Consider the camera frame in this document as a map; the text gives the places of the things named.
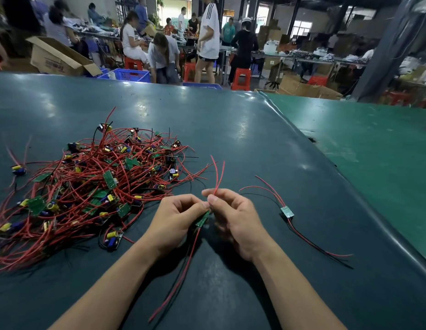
fingernail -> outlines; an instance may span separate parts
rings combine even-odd
[[[217,200],[218,198],[214,195],[214,194],[209,194],[209,196],[207,197],[207,200],[209,201],[210,204],[214,204],[214,202]]]

right hand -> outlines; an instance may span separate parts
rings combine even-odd
[[[236,251],[246,261],[262,252],[270,243],[271,236],[263,227],[253,203],[248,198],[229,189],[202,191],[216,217],[218,228],[231,238]]]

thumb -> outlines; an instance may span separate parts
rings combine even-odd
[[[184,223],[186,223],[188,227],[198,217],[203,216],[208,209],[209,209],[209,204],[206,201],[199,202],[194,204],[185,212],[181,213],[181,216],[184,220]]]
[[[210,194],[207,197],[209,201],[210,208],[213,212],[217,212],[227,219],[234,213],[235,209],[233,209],[230,205],[227,204],[226,201],[221,198],[216,197],[214,194]]]

teal shirt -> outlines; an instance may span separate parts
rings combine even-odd
[[[236,33],[236,28],[234,27],[234,25],[230,25],[230,23],[227,22],[223,26],[222,33],[223,33],[223,41],[226,43],[231,43],[231,40],[233,39]]]

dark green table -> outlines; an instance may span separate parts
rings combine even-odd
[[[254,177],[260,175],[293,210],[299,231],[328,251],[353,253],[350,270],[294,235],[269,194],[247,194],[271,236],[349,329],[426,329],[426,260],[257,93],[0,73],[0,201],[12,178],[2,139],[21,157],[32,134],[29,160],[58,159],[67,142],[92,136],[115,105],[114,127],[171,127],[199,156],[188,169],[203,168],[210,154],[226,160],[222,186],[234,190],[260,185]],[[214,185],[212,169],[204,176],[205,186],[194,182],[175,192],[200,196]],[[127,237],[141,237],[155,208],[145,211]],[[88,252],[67,249],[29,270],[0,275],[0,329],[48,327],[130,246],[124,241],[106,253],[95,239],[83,244]],[[173,253],[154,266],[123,328],[148,327],[180,260]],[[117,283],[106,292],[111,303]],[[177,299],[156,328],[260,330],[279,324],[254,267],[210,225],[201,232]]]
[[[426,110],[269,98],[426,258]]]

